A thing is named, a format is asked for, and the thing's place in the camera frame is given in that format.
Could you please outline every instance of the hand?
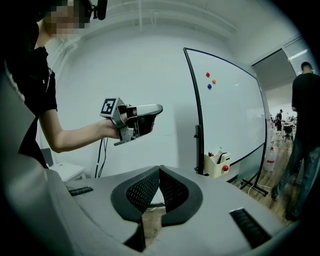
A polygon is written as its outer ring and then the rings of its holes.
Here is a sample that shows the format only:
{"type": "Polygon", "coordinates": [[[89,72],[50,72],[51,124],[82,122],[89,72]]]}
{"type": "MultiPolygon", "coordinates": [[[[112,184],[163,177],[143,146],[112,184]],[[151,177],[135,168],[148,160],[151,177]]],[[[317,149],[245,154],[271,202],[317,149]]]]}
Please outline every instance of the hand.
{"type": "MultiPolygon", "coordinates": [[[[126,123],[128,120],[127,113],[123,113],[121,115],[121,118],[122,118],[123,122],[126,123]]],[[[118,135],[119,130],[117,129],[117,127],[114,125],[114,123],[110,119],[102,120],[99,122],[99,124],[101,125],[102,138],[108,137],[111,139],[119,139],[119,135],[118,135]]]]}

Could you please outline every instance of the bottle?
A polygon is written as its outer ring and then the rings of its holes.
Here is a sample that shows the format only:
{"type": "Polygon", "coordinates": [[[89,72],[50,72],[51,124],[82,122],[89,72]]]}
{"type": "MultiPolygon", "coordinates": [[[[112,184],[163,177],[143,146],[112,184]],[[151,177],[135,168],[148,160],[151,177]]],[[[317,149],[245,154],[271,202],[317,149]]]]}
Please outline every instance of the bottle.
{"type": "Polygon", "coordinates": [[[277,154],[274,151],[274,148],[271,147],[269,150],[269,153],[265,158],[266,161],[264,162],[264,169],[266,171],[272,172],[274,170],[276,158],[277,158],[277,154]]]}
{"type": "Polygon", "coordinates": [[[215,152],[215,154],[212,154],[212,160],[218,164],[218,160],[219,160],[219,157],[220,155],[222,154],[222,148],[219,147],[219,150],[217,152],[215,152]]]}

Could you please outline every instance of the white table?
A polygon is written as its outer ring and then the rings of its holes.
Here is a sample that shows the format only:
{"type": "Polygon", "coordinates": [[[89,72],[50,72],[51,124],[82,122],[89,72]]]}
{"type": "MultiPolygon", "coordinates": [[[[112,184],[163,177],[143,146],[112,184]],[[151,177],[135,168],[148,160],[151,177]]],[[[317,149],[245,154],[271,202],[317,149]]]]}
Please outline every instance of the white table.
{"type": "Polygon", "coordinates": [[[74,181],[79,178],[86,178],[85,167],[67,162],[54,164],[50,166],[49,169],[56,171],[60,175],[63,182],[74,181]]]}

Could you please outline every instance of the whiteboard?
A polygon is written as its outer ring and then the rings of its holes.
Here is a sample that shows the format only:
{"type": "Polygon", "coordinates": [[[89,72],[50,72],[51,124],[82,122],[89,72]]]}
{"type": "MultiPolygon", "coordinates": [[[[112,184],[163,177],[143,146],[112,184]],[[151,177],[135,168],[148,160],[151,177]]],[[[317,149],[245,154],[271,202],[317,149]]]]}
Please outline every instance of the whiteboard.
{"type": "Polygon", "coordinates": [[[186,52],[202,110],[204,153],[215,153],[221,147],[231,153],[235,163],[266,141],[265,110],[257,79],[216,56],[192,49],[186,52]]]}

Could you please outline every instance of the black pants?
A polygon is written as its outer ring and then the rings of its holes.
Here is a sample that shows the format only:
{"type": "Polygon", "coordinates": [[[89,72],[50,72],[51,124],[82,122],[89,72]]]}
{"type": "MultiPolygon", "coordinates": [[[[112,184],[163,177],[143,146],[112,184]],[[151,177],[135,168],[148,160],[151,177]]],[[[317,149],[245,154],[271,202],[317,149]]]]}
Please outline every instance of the black pants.
{"type": "Polygon", "coordinates": [[[281,131],[281,127],[282,127],[281,121],[277,121],[276,122],[277,131],[281,131]]]}
{"type": "Polygon", "coordinates": [[[316,177],[319,175],[320,170],[320,146],[310,146],[306,142],[295,137],[293,142],[293,149],[289,162],[285,168],[284,174],[280,182],[272,190],[272,196],[279,196],[285,185],[289,182],[290,176],[297,172],[299,162],[304,159],[304,170],[301,184],[301,190],[298,195],[292,214],[298,217],[303,209],[307,196],[314,184],[316,177]]]}

